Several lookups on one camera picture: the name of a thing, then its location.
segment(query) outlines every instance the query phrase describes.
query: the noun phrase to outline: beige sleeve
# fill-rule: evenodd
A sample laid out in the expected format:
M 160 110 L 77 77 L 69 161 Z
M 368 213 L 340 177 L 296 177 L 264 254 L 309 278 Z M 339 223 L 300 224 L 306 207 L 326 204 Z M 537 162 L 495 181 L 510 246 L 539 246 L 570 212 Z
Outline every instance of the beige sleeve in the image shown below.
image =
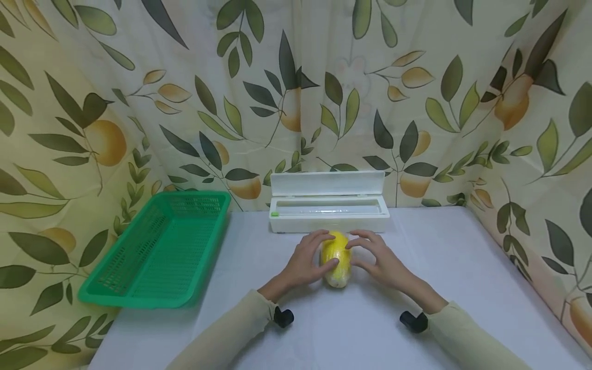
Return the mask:
M 251 290 L 195 338 L 166 370 L 226 369 L 237 353 L 273 320 L 275 307 Z
M 483 330 L 463 309 L 450 302 L 427 315 L 429 331 L 464 370 L 529 370 L 518 356 Z

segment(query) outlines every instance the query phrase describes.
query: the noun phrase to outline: plastic-wrapped fruit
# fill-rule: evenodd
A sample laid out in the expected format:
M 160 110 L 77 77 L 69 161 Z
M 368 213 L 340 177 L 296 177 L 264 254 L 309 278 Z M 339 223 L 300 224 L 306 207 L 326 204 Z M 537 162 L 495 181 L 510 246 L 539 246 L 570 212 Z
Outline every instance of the plastic-wrapped fruit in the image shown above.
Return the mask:
M 337 267 L 325 274 L 325 280 L 334 288 L 343 288 L 348 284 L 352 271 L 349 263 L 351 250 L 345 249 L 348 238 L 339 231 L 331 231 L 329 234 L 333 235 L 335 239 L 323 242 L 320 253 L 320 264 L 324 265 L 333 258 L 339 260 Z

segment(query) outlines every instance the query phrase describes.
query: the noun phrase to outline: left hand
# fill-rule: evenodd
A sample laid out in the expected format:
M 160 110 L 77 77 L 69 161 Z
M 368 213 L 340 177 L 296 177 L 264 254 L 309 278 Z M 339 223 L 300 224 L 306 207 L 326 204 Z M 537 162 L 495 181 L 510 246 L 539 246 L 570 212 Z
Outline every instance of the left hand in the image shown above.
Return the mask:
M 259 289 L 259 293 L 268 300 L 277 302 L 289 290 L 322 278 L 337 266 L 339 260 L 334 258 L 323 266 L 317 266 L 313 262 L 314 253 L 323 241 L 334 238 L 327 230 L 317 230 L 304 236 L 284 270 Z

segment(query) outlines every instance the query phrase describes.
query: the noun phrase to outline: white tablecloth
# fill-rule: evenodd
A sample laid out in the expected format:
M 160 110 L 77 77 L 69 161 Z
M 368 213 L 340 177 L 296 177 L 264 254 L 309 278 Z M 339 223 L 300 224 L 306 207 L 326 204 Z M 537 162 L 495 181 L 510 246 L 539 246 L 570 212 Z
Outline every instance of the white tablecloth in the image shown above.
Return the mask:
M 470 211 L 461 207 L 391 209 L 387 244 L 417 275 L 533 369 L 590 369 L 590 360 Z M 193 338 L 287 263 L 302 235 L 273 234 L 268 214 L 233 213 L 201 305 L 122 310 L 89 370 L 161 370 Z M 365 250 L 355 253 L 368 257 Z M 426 334 L 399 315 L 419 309 L 354 268 L 342 290 L 316 283 L 280 302 L 295 316 L 270 325 L 235 369 L 456 369 Z

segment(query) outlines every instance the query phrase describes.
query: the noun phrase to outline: hand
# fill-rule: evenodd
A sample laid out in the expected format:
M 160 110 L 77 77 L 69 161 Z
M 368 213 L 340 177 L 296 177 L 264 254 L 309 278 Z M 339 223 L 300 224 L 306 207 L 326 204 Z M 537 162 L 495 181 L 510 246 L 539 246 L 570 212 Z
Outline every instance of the hand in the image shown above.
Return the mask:
M 376 257 L 374 265 L 352 257 L 352 266 L 363 268 L 381 284 L 402 292 L 405 292 L 409 284 L 417 279 L 384 243 L 381 236 L 368 230 L 354 230 L 350 234 L 359 237 L 350 240 L 345 247 L 346 249 L 360 246 L 368 249 Z
M 413 275 L 403 265 L 381 236 L 368 230 L 354 230 L 350 231 L 350 234 L 359 238 L 350 240 L 345 246 L 346 249 L 360 246 L 368 249 L 376 257 L 375 264 L 352 257 L 350 259 L 352 266 L 363 268 L 383 285 L 405 293 L 427 314 L 437 313 L 448 305 L 448 302 L 427 282 Z
M 314 252 L 323 241 L 334 238 L 327 230 L 317 230 L 304 236 L 284 270 L 259 289 L 259 293 L 268 300 L 277 302 L 289 290 L 322 278 L 326 272 L 337 266 L 339 260 L 334 258 L 323 266 L 317 266 L 313 262 Z

